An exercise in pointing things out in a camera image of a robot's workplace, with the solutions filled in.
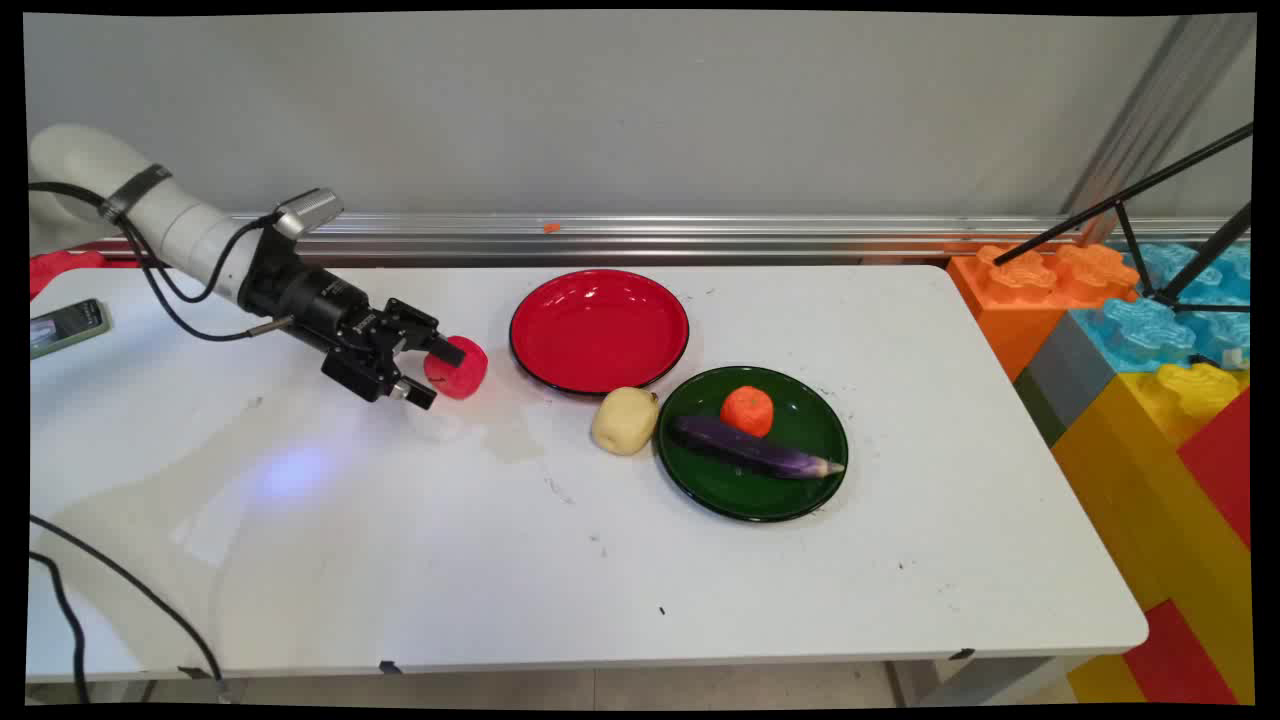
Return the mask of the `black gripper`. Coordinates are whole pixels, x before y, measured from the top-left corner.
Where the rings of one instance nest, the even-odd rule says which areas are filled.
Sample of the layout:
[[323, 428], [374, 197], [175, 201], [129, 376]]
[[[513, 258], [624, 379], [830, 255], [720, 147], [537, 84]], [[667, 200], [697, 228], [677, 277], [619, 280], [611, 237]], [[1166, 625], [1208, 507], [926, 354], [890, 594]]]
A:
[[283, 331], [319, 350], [323, 374], [357, 397], [375, 402], [394, 396], [429, 410], [436, 391], [406, 377], [397, 355], [421, 352], [461, 366], [466, 352], [439, 334], [434, 316], [398, 299], [374, 307], [361, 288], [306, 264], [294, 246], [279, 231], [262, 232], [239, 287], [239, 306], [273, 320], [288, 319]]

